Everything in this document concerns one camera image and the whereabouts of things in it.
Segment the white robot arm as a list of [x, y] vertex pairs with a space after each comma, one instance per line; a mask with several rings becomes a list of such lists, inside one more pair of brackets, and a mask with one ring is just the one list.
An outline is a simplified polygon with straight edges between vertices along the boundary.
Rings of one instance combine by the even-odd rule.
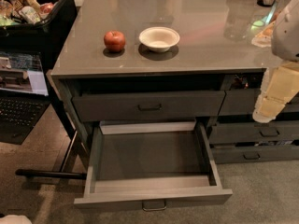
[[280, 66], [268, 68], [252, 117], [268, 123], [299, 92], [299, 0], [291, 0], [279, 13], [271, 39], [272, 53], [282, 59]]

